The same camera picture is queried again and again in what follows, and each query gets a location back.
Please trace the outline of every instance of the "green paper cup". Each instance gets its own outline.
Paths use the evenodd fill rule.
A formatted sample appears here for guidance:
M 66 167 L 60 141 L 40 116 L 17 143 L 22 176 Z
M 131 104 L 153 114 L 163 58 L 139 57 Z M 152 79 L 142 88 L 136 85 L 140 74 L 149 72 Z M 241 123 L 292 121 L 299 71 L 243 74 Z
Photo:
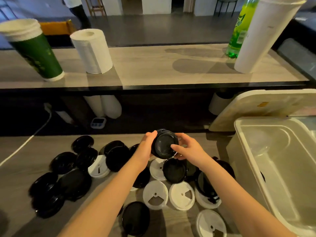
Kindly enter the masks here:
M 0 23 L 0 34 L 45 81 L 56 81 L 65 75 L 37 20 L 17 19 Z

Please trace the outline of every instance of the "forearm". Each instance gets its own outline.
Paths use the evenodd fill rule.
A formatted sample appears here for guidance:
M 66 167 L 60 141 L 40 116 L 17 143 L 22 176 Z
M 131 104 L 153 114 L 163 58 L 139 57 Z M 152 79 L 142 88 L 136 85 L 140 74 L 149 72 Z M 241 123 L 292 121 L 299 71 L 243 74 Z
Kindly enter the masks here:
M 205 158 L 201 170 L 207 175 L 222 203 L 231 212 L 244 237 L 295 236 L 212 158 Z
M 59 237 L 108 236 L 139 174 L 137 165 L 137 161 L 131 158 Z

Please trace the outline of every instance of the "chair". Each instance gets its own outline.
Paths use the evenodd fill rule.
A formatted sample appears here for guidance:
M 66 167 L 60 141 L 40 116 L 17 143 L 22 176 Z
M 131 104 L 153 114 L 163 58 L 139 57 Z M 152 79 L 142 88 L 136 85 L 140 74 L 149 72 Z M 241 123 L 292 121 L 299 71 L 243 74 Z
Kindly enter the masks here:
M 214 14 L 215 14 L 215 12 L 216 12 L 216 8 L 217 8 L 218 2 L 221 2 L 221 7 L 219 8 L 218 16 L 219 16 L 219 14 L 221 13 L 221 9 L 222 9 L 223 3 L 227 3 L 227 8 L 226 8 L 226 12 L 225 12 L 225 13 L 227 13 L 227 9 L 228 9 L 229 4 L 230 4 L 231 2 L 234 2 L 234 3 L 235 3 L 235 6 L 234 6 L 233 13 L 232 13 L 232 16 L 233 16 L 234 11 L 235 11 L 235 8 L 236 8 L 237 0 L 217 0 L 216 6 L 215 6 L 215 10 L 214 10 Z
M 89 9 L 89 13 L 90 13 L 90 16 L 92 16 L 92 13 L 95 17 L 95 12 L 101 12 L 102 16 L 105 16 L 106 15 L 106 12 L 105 12 L 105 8 L 104 8 L 104 5 L 103 5 L 103 1 L 102 0 L 97 0 L 98 1 L 98 5 L 97 6 L 94 6 L 92 4 L 92 1 L 90 1 L 90 4 L 91 4 L 91 7 L 88 3 L 88 0 L 86 0 L 86 3 L 87 3 L 87 6 L 88 6 L 88 9 Z
M 71 47 L 70 35 L 76 31 L 71 20 L 60 22 L 40 22 L 43 34 L 51 47 Z

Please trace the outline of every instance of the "left hand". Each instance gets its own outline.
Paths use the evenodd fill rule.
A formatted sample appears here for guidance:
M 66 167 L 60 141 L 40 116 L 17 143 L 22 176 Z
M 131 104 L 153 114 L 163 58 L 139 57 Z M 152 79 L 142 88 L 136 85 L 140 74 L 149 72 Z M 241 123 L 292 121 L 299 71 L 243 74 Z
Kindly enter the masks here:
M 137 164 L 137 168 L 139 168 L 139 173 L 142 172 L 148 164 L 151 152 L 151 145 L 156 136 L 157 131 L 147 132 L 142 138 L 139 146 L 137 147 L 137 150 L 131 158 Z

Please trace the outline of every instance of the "white plastic bin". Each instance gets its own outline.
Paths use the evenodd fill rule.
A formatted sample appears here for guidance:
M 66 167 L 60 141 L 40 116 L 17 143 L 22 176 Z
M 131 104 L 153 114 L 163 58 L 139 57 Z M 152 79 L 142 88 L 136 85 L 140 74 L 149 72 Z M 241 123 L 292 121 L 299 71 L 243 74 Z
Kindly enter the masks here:
M 292 232 L 316 236 L 316 138 L 295 118 L 243 117 L 235 129 L 227 153 L 239 184 Z

